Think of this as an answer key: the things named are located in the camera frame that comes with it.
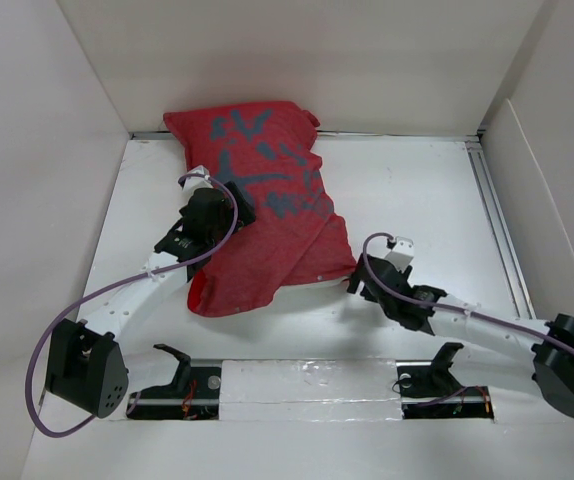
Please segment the white pillow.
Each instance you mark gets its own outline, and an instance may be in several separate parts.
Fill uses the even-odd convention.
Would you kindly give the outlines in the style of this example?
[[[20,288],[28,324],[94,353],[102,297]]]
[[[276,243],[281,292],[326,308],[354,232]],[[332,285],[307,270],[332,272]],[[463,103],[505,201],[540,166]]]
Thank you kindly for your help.
[[[284,295],[290,292],[297,292],[301,290],[311,290],[311,289],[318,289],[318,288],[329,288],[335,287],[349,279],[348,275],[341,276],[335,279],[324,280],[322,276],[319,276],[317,280],[313,283],[308,284],[298,284],[298,285],[285,285],[281,286],[276,294],[277,295]]]

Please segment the red patterned pillowcase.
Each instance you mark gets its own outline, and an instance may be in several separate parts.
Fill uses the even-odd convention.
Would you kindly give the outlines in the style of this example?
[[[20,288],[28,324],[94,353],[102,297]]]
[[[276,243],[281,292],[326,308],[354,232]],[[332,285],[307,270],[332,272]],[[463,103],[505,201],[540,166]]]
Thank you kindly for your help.
[[[187,306],[223,317],[270,304],[279,288],[341,279],[356,261],[313,153],[318,119],[290,101],[184,112],[163,121],[184,148],[187,169],[204,166],[233,182],[255,221],[197,272]]]

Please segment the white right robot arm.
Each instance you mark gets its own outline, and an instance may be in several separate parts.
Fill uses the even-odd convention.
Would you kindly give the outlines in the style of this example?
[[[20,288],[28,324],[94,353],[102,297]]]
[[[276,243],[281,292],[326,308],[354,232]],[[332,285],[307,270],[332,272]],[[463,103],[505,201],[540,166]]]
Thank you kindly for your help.
[[[403,328],[445,342],[420,373],[403,383],[421,408],[475,386],[523,392],[574,419],[574,317],[497,318],[448,292],[409,284],[409,261],[362,254],[348,292],[377,304]]]

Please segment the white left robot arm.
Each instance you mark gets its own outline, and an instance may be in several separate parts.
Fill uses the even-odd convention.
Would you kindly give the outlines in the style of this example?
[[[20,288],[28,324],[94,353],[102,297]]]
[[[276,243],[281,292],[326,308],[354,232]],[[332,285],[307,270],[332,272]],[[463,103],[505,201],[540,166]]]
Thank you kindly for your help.
[[[179,220],[156,243],[142,271],[92,293],[110,298],[83,319],[59,316],[49,334],[49,393],[96,418],[113,413],[129,384],[120,337],[192,280],[238,230],[255,222],[254,208],[235,182],[194,172],[180,183],[187,187],[193,179],[199,183]]]

